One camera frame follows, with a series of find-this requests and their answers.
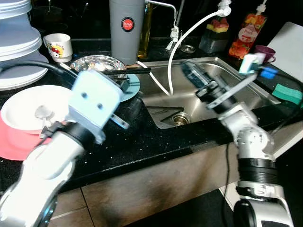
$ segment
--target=red logo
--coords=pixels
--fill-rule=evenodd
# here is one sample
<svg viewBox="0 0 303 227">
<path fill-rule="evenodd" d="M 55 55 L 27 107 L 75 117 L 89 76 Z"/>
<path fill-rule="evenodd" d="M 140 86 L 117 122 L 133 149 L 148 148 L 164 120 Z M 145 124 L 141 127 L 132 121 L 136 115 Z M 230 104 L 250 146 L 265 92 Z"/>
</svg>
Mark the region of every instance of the red logo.
<svg viewBox="0 0 303 227">
<path fill-rule="evenodd" d="M 126 32 L 131 32 L 134 28 L 134 20 L 131 17 L 123 18 L 121 22 L 121 27 Z"/>
</svg>

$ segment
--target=gray thermos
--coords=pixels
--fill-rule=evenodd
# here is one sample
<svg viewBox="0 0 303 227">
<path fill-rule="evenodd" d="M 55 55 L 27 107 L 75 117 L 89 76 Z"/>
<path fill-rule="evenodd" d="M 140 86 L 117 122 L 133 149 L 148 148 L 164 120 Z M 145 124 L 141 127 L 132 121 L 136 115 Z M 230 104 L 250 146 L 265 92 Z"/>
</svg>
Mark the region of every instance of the gray thermos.
<svg viewBox="0 0 303 227">
<path fill-rule="evenodd" d="M 145 0 L 109 0 L 112 57 L 135 64 L 140 45 Z"/>
</svg>

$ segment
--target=black countertop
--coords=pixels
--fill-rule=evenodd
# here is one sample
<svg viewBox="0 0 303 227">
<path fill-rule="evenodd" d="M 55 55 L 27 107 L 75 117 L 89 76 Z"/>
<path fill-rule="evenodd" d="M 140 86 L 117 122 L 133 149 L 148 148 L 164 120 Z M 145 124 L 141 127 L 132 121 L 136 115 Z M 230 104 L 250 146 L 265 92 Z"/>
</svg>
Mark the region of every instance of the black countertop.
<svg viewBox="0 0 303 227">
<path fill-rule="evenodd" d="M 196 45 L 197 39 L 187 39 L 187 42 Z M 153 39 L 148 58 L 141 59 L 141 61 L 167 60 L 169 54 L 164 51 L 163 47 L 167 43 L 167 39 Z M 109 40 L 75 40 L 73 49 L 75 58 L 96 53 L 109 55 L 110 42 Z M 206 54 L 199 49 L 194 54 L 178 52 L 175 59 L 206 56 L 218 56 L 236 69 L 241 64 L 240 61 L 224 54 Z M 42 79 L 27 87 L 47 84 L 63 85 L 63 82 L 62 78 L 48 72 Z M 275 88 L 277 83 L 298 89 L 296 84 L 279 76 L 274 80 L 260 78 L 256 83 L 269 92 Z M 0 92 L 0 107 L 10 96 L 27 87 Z M 121 103 L 116 114 L 123 113 L 129 102 Z M 271 130 L 279 125 L 293 108 L 295 108 L 293 103 L 282 102 L 255 109 L 253 112 L 259 119 L 259 126 L 265 130 Z M 301 119 L 302 114 L 289 123 Z M 209 148 L 232 141 L 230 133 L 217 119 L 195 122 L 176 128 L 159 129 L 143 103 L 136 119 L 129 123 L 131 126 L 128 130 L 121 129 L 111 121 L 105 125 L 106 141 L 100 146 L 92 145 L 86 154 L 77 160 L 75 172 L 62 188 L 62 192 L 190 154 L 192 153 L 190 147 L 195 145 L 203 144 L 205 148 Z M 0 191 L 7 189 L 18 179 L 21 164 L 20 161 L 0 158 Z"/>
</svg>

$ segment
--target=metal bowl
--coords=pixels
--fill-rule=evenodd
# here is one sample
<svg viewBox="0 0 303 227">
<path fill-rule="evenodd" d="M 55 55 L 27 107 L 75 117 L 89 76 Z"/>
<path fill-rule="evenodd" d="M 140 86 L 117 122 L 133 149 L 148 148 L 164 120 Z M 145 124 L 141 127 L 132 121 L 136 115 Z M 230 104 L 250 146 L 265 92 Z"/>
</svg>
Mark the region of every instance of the metal bowl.
<svg viewBox="0 0 303 227">
<path fill-rule="evenodd" d="M 103 72 L 105 70 L 125 70 L 126 66 L 118 59 L 105 56 L 105 55 L 90 55 L 79 58 L 74 61 L 70 67 L 77 72 L 83 70 L 96 70 L 99 72 Z M 125 74 L 115 75 L 119 78 L 124 78 Z"/>
</svg>

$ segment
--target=white hose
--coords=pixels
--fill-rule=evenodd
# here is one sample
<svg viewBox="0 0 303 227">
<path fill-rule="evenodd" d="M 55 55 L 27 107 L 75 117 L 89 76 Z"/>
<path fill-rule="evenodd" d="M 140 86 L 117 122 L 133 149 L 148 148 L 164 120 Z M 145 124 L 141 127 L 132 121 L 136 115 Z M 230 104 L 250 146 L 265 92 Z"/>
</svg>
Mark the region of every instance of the white hose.
<svg viewBox="0 0 303 227">
<path fill-rule="evenodd" d="M 192 26 L 187 32 L 184 33 L 184 35 L 182 35 L 182 37 L 179 39 L 179 41 L 176 43 L 175 47 L 172 49 L 172 52 L 170 54 L 169 57 L 169 65 L 168 65 L 168 69 L 167 69 L 167 74 L 169 77 L 169 91 L 170 94 L 173 95 L 174 94 L 174 89 L 172 87 L 172 81 L 171 81 L 171 63 L 172 63 L 172 59 L 174 57 L 174 54 L 178 48 L 178 46 L 181 44 L 181 42 L 186 38 L 186 36 L 189 35 L 189 33 L 191 33 L 193 30 L 195 30 L 196 27 L 198 27 L 200 24 L 202 24 L 204 21 L 208 20 L 209 18 L 216 16 L 216 15 L 221 15 L 224 12 L 223 9 L 220 9 L 214 13 L 209 14 L 208 16 L 204 17 L 203 19 L 199 20 L 194 26 Z"/>
<path fill-rule="evenodd" d="M 137 64 L 138 65 L 141 65 L 143 68 L 147 68 L 146 65 L 144 65 L 142 62 L 140 61 L 137 61 Z M 156 85 L 158 85 L 158 87 L 165 93 L 167 94 L 168 96 L 170 96 L 169 92 L 161 85 L 161 83 L 155 78 L 155 76 L 153 75 L 152 72 L 150 72 L 150 76 L 151 78 L 153 79 L 153 81 L 156 83 Z"/>
</svg>

